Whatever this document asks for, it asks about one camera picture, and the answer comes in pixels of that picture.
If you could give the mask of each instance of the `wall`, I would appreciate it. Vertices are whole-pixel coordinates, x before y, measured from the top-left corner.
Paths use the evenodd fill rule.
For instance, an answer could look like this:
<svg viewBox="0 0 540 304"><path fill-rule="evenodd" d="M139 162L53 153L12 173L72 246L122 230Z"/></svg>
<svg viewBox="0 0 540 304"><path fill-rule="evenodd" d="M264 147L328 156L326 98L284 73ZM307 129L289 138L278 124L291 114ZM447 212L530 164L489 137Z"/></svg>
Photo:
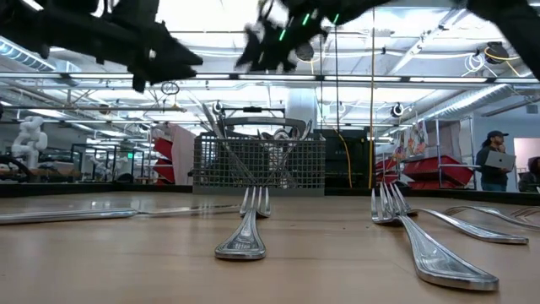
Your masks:
<svg viewBox="0 0 540 304"><path fill-rule="evenodd" d="M71 149L72 144L86 144L86 133L73 128L60 128L57 123L46 123L42 128L48 137L48 147ZM0 153L13 143L19 135L19 125L0 124Z"/></svg>
<svg viewBox="0 0 540 304"><path fill-rule="evenodd" d="M515 138L539 138L540 128L538 120L512 119L509 117L481 117L479 114L474 116L474 150L477 153L482 148L482 142L486 139L490 131L499 130L510 135L505 138L506 153L510 155L516 154L514 145ZM517 190L517 173L516 170L508 174L508 191L518 192Z"/></svg>
<svg viewBox="0 0 540 304"><path fill-rule="evenodd" d="M515 138L516 167L528 169L528 161L532 157L540 156L540 138Z"/></svg>

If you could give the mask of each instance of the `wooden table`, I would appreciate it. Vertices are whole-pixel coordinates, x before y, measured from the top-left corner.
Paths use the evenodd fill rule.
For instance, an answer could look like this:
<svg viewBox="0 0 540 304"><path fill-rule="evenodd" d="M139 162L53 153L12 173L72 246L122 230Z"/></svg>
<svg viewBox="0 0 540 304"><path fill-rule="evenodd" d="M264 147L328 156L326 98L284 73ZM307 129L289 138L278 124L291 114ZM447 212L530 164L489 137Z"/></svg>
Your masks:
<svg viewBox="0 0 540 304"><path fill-rule="evenodd" d="M238 204L179 193L94 193L0 200L0 213L139 206ZM257 222L267 258L221 261L214 248L237 214L95 220L0 227L0 303L538 303L540 232L470 211L458 217L527 236L529 246L474 240L420 215L416 221L462 258L500 278L495 293L419 280L403 228L373 225L369 198L271 198ZM474 204L410 198L443 210ZM495 205L509 211L518 206Z"/></svg>

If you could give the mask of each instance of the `green light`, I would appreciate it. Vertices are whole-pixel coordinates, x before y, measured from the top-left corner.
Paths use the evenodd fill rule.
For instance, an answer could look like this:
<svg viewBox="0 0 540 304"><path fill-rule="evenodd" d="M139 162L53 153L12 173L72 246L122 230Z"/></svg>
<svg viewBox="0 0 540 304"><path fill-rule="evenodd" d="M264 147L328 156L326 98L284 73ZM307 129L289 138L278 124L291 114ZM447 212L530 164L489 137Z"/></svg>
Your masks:
<svg viewBox="0 0 540 304"><path fill-rule="evenodd" d="M309 14L306 14L305 17L304 17L304 21L302 21L302 25L305 25L307 24L307 21L310 19L310 15Z"/></svg>
<svg viewBox="0 0 540 304"><path fill-rule="evenodd" d="M279 40L280 40L280 41L282 41L282 40L284 39L284 37L285 37L285 32L286 32L286 31L287 31L287 30L285 30L285 29L283 29L283 30L281 31L281 35L279 36Z"/></svg>

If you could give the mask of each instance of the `ceiling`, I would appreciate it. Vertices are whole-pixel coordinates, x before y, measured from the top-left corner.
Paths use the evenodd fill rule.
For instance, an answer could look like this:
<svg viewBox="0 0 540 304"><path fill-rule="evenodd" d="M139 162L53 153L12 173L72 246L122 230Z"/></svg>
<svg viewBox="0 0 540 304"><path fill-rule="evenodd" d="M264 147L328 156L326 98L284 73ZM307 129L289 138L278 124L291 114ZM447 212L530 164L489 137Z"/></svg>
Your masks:
<svg viewBox="0 0 540 304"><path fill-rule="evenodd" d="M477 50L482 51L487 42L501 41L515 54L498 29L473 14L450 10L450 1L428 4L421 0L396 1L372 13L340 27L332 29L326 41L315 38L312 41L316 54L310 62L299 62L297 74L325 75L375 75L402 76L440 76L440 77L519 77L525 73L521 59L508 64L492 65L473 57ZM285 21L286 13L281 8L272 11L271 18ZM246 44L242 30L246 24L257 20L257 1L255 0L197 0L190 5L182 5L177 0L161 0L157 20L164 20L172 35L204 59L199 73L244 73L234 68L236 58ZM445 30L438 31L443 24ZM95 63L92 57L54 48L49 62L68 61L80 68L82 73L125 73L126 68L112 62L105 65ZM0 56L0 72L32 72L28 67ZM291 90L309 87L321 105L330 107L330 115L336 116L335 105L346 106L341 118L366 122L370 118L371 93L369 87L354 87L351 84L297 84L294 88L286 84L274 85L272 82L252 83L249 81L196 81L178 82L182 88L177 95L164 96L159 90L149 90L145 94L136 93L126 86L126 81L104 80L81 81L81 86L68 88L54 82L16 80L19 84L40 90L58 100L66 100L68 89L71 100L77 105L110 104L113 106L184 106L188 112L150 112L128 111L111 113L116 118L142 117L148 120L174 120L198 122L201 112L193 103L221 100L230 106L275 106L283 107L289 99ZM100 87L90 90L88 87ZM116 90L104 90L105 87ZM0 89L13 86L0 86ZM400 87L377 85L373 94L377 122L392 120L386 107L396 102L411 110L407 117L421 115L430 107L441 103L461 92L459 87Z"/></svg>

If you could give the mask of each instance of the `wire basket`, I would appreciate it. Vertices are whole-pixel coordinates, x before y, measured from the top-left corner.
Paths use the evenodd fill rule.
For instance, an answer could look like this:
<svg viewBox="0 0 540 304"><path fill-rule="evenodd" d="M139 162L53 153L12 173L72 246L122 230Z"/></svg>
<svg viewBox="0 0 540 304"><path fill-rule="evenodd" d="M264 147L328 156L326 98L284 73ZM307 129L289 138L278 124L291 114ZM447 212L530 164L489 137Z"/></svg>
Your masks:
<svg viewBox="0 0 540 304"><path fill-rule="evenodd" d="M201 134L194 144L193 192L232 194L268 187L273 194L324 195L325 139L314 136L294 141Z"/></svg>

